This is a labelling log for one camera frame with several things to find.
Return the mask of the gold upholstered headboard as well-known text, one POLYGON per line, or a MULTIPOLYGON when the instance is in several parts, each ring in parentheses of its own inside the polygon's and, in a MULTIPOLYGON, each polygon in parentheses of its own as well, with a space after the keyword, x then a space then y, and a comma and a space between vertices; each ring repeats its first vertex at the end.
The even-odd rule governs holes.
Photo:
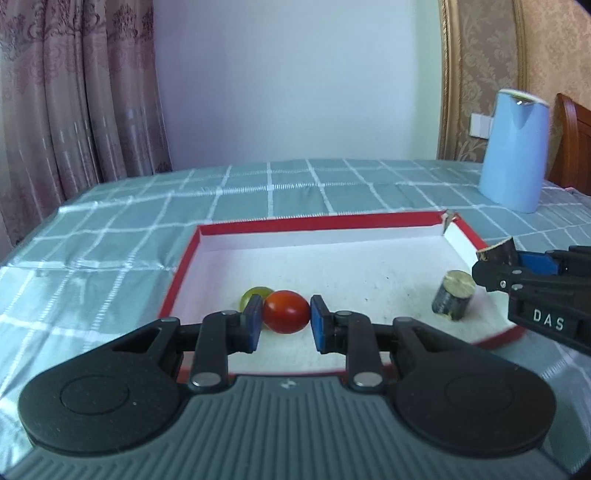
POLYGON ((443 92, 438 156, 480 162, 487 143, 469 134, 503 88, 553 103, 590 104, 590 15, 577 1, 442 1, 443 92))

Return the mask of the green plaid bedsheet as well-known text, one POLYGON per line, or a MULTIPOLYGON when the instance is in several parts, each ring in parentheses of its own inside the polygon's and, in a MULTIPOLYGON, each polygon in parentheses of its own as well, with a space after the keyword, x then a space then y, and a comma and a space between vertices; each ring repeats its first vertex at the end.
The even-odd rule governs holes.
POLYGON ((60 206, 1 264, 1 467, 29 451, 17 400, 36 374, 154 320, 200 224, 452 210, 487 243, 590 241, 590 198, 555 184, 532 214, 495 205, 473 162, 297 159, 101 184, 60 206))

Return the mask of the patterned pink curtain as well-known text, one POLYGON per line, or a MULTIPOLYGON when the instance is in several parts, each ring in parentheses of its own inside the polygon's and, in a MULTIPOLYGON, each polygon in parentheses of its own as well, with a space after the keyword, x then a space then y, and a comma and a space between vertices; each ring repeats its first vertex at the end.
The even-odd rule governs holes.
POLYGON ((150 1, 1 5, 1 251, 96 185, 171 168, 150 1))

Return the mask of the red cherry tomato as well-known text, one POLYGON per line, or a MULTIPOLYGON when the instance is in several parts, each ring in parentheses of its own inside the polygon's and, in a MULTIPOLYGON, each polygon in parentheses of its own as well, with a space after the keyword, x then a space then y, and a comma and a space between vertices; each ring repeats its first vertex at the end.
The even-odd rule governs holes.
POLYGON ((278 334, 293 334, 304 329, 311 319, 311 307, 300 294, 290 290, 273 292, 263 303, 263 322, 278 334))

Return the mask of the red shallow cardboard box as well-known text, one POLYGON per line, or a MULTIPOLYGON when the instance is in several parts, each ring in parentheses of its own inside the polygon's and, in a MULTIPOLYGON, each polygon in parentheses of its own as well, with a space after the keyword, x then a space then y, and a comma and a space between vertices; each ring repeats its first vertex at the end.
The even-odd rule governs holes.
POLYGON ((252 287, 322 296, 332 311, 378 324, 413 317, 486 349, 520 339, 499 293, 478 289, 465 317, 434 313, 451 270, 470 271, 484 241, 458 214, 440 211, 301 217, 201 225, 195 230, 160 313, 194 324, 238 309, 252 287))

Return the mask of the dark cylinder piece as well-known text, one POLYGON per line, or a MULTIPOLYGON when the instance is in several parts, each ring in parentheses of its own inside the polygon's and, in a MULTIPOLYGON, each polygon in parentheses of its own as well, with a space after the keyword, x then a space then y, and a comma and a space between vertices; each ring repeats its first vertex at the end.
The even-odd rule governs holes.
POLYGON ((488 246, 476 252, 477 259, 494 264, 518 266, 520 264, 518 251, 512 237, 488 246))
POLYGON ((462 320, 476 288, 477 285, 469 273, 462 270, 448 271, 432 301, 433 312, 452 321, 462 320))

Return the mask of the wooden chair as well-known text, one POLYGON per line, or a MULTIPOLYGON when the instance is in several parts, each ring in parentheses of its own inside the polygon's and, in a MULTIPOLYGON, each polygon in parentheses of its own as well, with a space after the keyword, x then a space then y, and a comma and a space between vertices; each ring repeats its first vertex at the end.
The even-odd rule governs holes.
POLYGON ((591 112, 563 93, 557 94, 556 107, 562 137, 549 180, 589 195, 591 112))

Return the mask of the light blue kettle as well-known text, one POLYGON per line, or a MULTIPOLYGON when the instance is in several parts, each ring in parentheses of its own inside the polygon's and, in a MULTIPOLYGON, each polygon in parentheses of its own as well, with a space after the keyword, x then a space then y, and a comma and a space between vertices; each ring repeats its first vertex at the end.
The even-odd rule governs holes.
POLYGON ((541 98, 504 88, 496 97, 479 190, 510 210, 536 211, 549 149, 550 106, 541 98))

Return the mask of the white wall switch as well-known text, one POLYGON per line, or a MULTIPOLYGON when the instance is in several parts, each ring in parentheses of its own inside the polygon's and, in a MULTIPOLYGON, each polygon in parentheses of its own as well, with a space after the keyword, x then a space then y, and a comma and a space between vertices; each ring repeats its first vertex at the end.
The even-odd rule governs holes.
POLYGON ((493 117, 480 113, 472 113, 470 118, 469 135, 474 138, 488 140, 491 135, 493 117))

